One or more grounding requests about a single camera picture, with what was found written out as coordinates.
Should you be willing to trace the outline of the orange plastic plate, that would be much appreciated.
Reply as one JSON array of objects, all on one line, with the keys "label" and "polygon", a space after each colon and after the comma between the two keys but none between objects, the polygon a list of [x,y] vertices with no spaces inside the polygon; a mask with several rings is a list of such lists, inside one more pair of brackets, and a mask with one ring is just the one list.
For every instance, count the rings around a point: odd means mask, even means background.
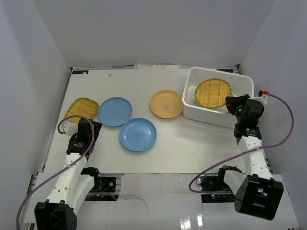
[{"label": "orange plastic plate", "polygon": [[158,117],[163,119],[175,118],[183,112],[181,96],[171,90],[162,90],[155,93],[150,99],[150,109]]}]

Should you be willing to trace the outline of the blue plate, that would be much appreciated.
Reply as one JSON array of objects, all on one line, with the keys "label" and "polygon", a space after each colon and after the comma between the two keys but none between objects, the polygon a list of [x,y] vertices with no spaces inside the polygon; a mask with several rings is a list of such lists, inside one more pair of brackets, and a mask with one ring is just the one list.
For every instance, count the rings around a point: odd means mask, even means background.
[{"label": "blue plate", "polygon": [[125,98],[111,97],[99,106],[97,115],[103,125],[119,127],[130,120],[132,105]]},{"label": "blue plate", "polygon": [[134,118],[126,122],[119,133],[123,147],[133,152],[150,149],[157,138],[155,125],[145,118]]}]

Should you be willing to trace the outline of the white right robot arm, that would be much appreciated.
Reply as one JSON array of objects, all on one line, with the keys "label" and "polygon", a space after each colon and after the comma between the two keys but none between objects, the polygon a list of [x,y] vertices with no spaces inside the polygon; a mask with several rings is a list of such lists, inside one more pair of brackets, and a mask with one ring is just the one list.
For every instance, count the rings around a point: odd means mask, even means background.
[{"label": "white right robot arm", "polygon": [[238,213],[273,220],[281,201],[284,187],[274,180],[264,158],[262,136],[258,127],[264,112],[261,101],[249,95],[226,97],[226,107],[237,119],[234,136],[243,153],[245,171],[224,165],[219,169],[217,187],[235,194]]}]

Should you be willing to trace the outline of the round bamboo woven plate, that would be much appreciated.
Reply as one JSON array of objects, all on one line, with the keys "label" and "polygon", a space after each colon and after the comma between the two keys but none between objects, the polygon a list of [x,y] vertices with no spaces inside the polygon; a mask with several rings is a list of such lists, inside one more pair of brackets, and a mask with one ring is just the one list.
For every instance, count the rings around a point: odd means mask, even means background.
[{"label": "round bamboo woven plate", "polygon": [[197,104],[206,109],[217,109],[226,105],[227,96],[232,96],[232,87],[227,81],[219,78],[203,81],[194,93]]}]

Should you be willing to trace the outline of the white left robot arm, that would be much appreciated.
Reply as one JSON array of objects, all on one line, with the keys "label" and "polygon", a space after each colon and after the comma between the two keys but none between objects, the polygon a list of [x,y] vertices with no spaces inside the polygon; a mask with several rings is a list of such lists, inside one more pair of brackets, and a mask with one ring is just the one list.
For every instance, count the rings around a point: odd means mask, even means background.
[{"label": "white left robot arm", "polygon": [[94,150],[102,124],[81,118],[76,133],[70,137],[65,171],[62,172],[44,202],[35,206],[35,220],[39,230],[74,230],[77,213],[90,191],[101,187],[99,170],[86,167]]}]

